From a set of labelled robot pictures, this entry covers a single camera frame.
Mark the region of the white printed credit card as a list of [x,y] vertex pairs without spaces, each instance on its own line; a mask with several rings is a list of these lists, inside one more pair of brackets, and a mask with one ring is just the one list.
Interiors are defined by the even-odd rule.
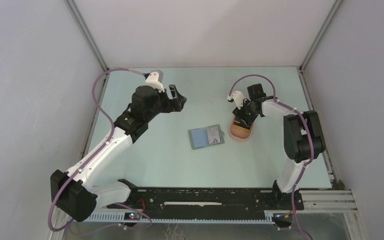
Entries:
[[221,142],[221,136],[218,126],[211,126],[206,129],[209,144],[218,144]]

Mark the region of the black gold-print credit card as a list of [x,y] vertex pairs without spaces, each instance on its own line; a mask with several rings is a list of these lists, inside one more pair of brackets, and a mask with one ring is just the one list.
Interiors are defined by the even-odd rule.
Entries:
[[243,129],[247,129],[247,130],[249,130],[251,128],[246,123],[244,123],[244,122],[242,122],[240,120],[237,120],[237,119],[233,120],[233,125],[238,127],[238,128],[243,128]]

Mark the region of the green leather card holder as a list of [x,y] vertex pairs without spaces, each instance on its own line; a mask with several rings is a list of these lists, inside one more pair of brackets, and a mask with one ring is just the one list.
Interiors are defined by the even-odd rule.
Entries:
[[[218,126],[221,142],[216,144],[209,144],[207,128],[213,127],[213,126]],[[224,144],[225,143],[224,135],[225,134],[222,131],[221,126],[219,124],[188,130],[188,137],[189,137],[190,146],[192,150]]]

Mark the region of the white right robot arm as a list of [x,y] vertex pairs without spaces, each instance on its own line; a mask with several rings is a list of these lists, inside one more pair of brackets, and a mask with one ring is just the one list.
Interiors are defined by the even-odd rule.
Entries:
[[281,175],[274,183],[271,204],[284,209],[291,202],[289,193],[298,190],[302,171],[326,149],[318,113],[314,110],[298,111],[274,96],[268,96],[262,85],[247,87],[248,97],[241,91],[232,91],[227,100],[235,103],[229,134],[232,138],[246,141],[257,117],[269,117],[282,124],[283,147],[288,160]]

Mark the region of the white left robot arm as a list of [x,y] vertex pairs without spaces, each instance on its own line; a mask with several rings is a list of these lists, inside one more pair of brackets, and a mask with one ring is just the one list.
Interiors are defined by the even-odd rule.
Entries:
[[129,181],[97,186],[98,176],[124,150],[132,146],[148,130],[158,114],[181,112],[187,98],[174,84],[169,85],[172,97],[163,90],[141,85],[132,94],[123,113],[110,122],[110,131],[82,160],[66,171],[55,170],[50,176],[52,206],[58,207],[74,221],[86,220],[97,207],[121,203],[133,208],[138,194]]

